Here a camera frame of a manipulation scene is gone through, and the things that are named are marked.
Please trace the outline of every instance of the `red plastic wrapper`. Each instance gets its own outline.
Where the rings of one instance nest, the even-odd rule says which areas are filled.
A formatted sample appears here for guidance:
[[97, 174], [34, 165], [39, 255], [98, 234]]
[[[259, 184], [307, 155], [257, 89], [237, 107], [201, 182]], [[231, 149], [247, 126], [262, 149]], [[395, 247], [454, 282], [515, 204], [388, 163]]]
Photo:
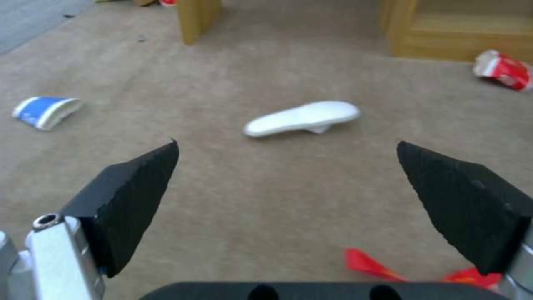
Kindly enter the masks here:
[[[358, 271], [392, 281], [408, 281], [391, 271], [389, 268], [380, 264], [368, 254], [356, 248], [349, 248], [346, 250], [346, 267], [348, 270]], [[489, 274], [487, 276], [483, 276], [475, 267], [473, 267], [452, 273], [440, 281], [465, 283], [480, 288], [494, 289], [496, 284], [498, 284], [501, 279], [501, 274]]]
[[533, 88], [531, 67], [496, 50], [488, 50], [475, 59], [473, 72], [478, 77], [492, 78], [516, 91]]

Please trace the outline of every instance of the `trash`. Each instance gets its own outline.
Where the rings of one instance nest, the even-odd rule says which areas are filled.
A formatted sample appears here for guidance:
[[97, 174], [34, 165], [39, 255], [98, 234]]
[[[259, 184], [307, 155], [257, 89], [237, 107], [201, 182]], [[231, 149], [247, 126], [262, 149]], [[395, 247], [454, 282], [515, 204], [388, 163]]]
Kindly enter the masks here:
[[159, 3], [165, 7], [176, 6], [176, 0], [159, 0]]
[[82, 105], [77, 98], [33, 97], [17, 105], [13, 117], [37, 129], [51, 130]]
[[496, 50], [488, 50], [475, 59], [474, 75], [491, 78], [517, 91], [533, 88], [531, 67]]
[[354, 120], [359, 115], [357, 106], [348, 102], [313, 102], [252, 120], [244, 127], [244, 134], [263, 137], [289, 130], [324, 133], [333, 124]]
[[[390, 269], [377, 262], [368, 254], [357, 248], [346, 249], [346, 267], [348, 270], [358, 271], [361, 273], [381, 277], [392, 281], [406, 282], [403, 277], [396, 275]], [[474, 285], [480, 288], [493, 289], [496, 284], [502, 279], [502, 275], [492, 273], [487, 276], [481, 275], [478, 270], [473, 267], [466, 270], [454, 272], [442, 278], [441, 282], [455, 282]]]

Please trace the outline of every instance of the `screw hole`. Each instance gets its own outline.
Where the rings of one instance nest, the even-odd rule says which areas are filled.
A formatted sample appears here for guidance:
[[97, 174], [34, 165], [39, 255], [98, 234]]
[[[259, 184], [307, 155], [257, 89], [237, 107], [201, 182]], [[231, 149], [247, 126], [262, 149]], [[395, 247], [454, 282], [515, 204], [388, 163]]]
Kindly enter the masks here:
[[390, 286], [379, 285], [370, 290], [370, 300], [401, 300], [401, 297]]
[[278, 292], [268, 285], [256, 286], [250, 294], [248, 294], [248, 300], [278, 300]]
[[56, 215], [55, 214], [49, 214], [49, 215], [46, 215], [46, 216], [43, 216], [39, 219], [39, 221], [37, 221], [39, 224], [46, 224], [48, 222], [51, 222], [51, 221], [54, 221], [56, 218]]

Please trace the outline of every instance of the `black foam pad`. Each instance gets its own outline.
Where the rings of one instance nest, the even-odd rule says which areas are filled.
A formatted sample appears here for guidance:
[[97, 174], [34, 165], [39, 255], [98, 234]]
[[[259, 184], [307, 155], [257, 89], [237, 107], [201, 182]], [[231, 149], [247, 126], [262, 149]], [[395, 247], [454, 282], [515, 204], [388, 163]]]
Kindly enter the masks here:
[[435, 228], [481, 274], [504, 272], [533, 216], [533, 201], [484, 165], [402, 141], [398, 159]]
[[120, 272], [155, 215], [176, 166], [176, 141], [106, 167], [61, 213], [80, 219], [98, 267]]

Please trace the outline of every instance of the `wooden leg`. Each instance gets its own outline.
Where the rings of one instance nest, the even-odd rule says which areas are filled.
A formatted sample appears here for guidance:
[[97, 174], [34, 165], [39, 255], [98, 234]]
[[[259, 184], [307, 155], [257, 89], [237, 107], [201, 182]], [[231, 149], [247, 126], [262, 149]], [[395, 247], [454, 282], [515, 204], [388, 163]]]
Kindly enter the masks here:
[[178, 0], [177, 11], [185, 44], [194, 44], [213, 26], [221, 7], [221, 0]]
[[389, 40], [393, 55], [398, 55], [403, 38], [411, 26], [418, 0], [385, 0], [382, 7], [381, 25]]

